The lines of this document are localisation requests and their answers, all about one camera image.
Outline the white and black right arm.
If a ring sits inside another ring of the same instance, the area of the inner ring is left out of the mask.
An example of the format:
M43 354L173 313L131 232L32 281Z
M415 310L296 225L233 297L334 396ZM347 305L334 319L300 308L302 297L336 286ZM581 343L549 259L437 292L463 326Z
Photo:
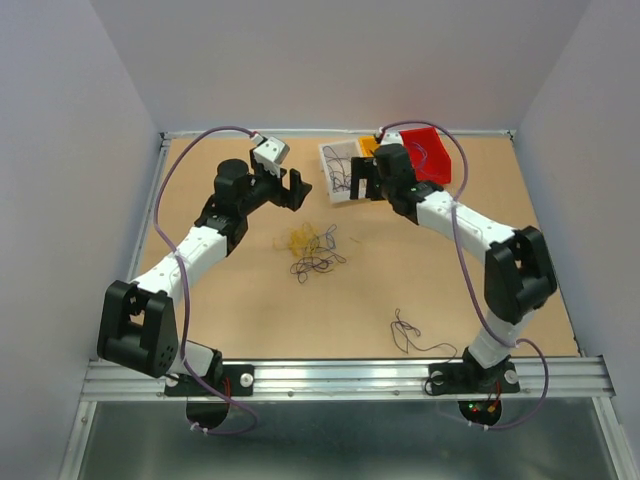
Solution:
M518 392L510 355L535 311L557 290L543 234L532 226L515 229L493 221L462 205L443 186L418 180L400 144L352 158L350 197L387 201L398 215L452 240L460 261L472 255L484 267L484 297L472 300L482 327L460 362L430 365L427 394Z

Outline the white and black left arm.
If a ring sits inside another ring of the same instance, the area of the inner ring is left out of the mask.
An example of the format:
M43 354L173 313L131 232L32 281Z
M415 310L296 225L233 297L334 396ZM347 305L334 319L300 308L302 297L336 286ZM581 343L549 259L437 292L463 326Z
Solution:
M175 309L190 305L190 288L228 257L248 230L249 215L266 203L298 210L312 187L282 164L289 152L274 137L251 149L250 159L227 159L218 167L213 193L179 244L147 272L106 290L97 342L103 359L159 378L188 374L199 393L222 384L219 356L177 330Z

